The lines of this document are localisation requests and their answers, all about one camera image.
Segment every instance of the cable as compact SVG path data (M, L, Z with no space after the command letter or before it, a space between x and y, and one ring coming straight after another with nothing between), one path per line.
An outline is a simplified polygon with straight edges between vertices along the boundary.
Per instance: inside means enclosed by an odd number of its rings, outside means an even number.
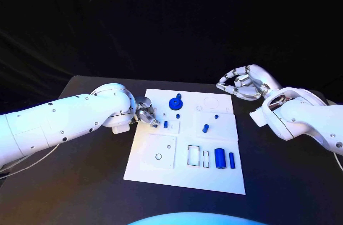
M4 169L1 169L1 170L0 170L0 173L2 173L2 172L4 172L5 170L8 170L14 165L17 165L24 159L28 158L30 155L27 155L25 157L23 157L15 163L13 163L10 166L7 166Z
M56 149L57 147L59 147L59 144L56 145L56 147L49 151L49 153L47 153L33 164L30 164L24 169L21 169L21 170L18 170L17 172L8 174L7 176L0 177L0 179L4 179L4 178L7 178L7 177L15 175L17 173L20 173L21 171L24 171L25 169L28 169L33 165L36 165L36 164L51 154L51 152L54 151L54 149Z
M340 166L340 168L341 168L341 171L343 171L343 167L341 167L340 161L338 161L338 159L337 159L335 153L334 153L334 158L335 158L337 164L338 164L338 166Z

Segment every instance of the metal hand part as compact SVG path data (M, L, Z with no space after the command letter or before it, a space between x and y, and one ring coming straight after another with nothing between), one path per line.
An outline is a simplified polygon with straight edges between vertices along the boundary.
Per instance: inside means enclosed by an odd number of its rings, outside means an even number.
M149 99L144 96L138 96L135 98L135 103L136 103L135 115L131 124L138 121L142 121L148 123L151 126L157 126L160 122L155 120L154 108Z
M234 86L226 85L226 80L234 76ZM258 65L247 65L227 72L216 83L216 87L249 101L259 99L260 96L266 98L272 91L281 89L273 77Z

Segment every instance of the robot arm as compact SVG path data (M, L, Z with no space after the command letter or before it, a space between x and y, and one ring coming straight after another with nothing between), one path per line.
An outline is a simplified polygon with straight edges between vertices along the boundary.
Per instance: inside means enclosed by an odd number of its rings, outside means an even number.
M112 133L144 121L158 125L149 100L132 97L121 84L105 84L80 94L0 116L0 165L93 132Z
M234 76L234 87L224 85ZM307 134L327 150L343 155L343 105L328 106L304 89L281 88L256 65L232 70L220 78L216 87L245 100L263 97L262 106L250 112L250 117L259 127L268 124L281 139L288 141Z

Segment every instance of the black curtain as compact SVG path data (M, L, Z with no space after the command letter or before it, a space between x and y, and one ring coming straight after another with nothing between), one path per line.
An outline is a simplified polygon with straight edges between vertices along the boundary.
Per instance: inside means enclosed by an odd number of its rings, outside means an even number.
M0 0L0 104L8 111L57 98L73 75L214 85L247 64L282 86L321 91L340 102L340 5Z

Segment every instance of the black table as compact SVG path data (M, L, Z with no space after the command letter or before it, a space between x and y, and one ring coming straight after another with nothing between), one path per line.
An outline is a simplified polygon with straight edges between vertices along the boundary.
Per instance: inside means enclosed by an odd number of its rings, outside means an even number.
M147 88L221 93L214 85L76 76L60 98L113 82L134 96L144 95ZM7 179L0 189L0 224L126 224L190 211L278 225L343 224L343 173L331 152L308 136L285 142L268 126L255 125L249 112L260 101L236 97L232 101L246 195L125 181L136 126L118 135L100 127L62 144L37 165Z

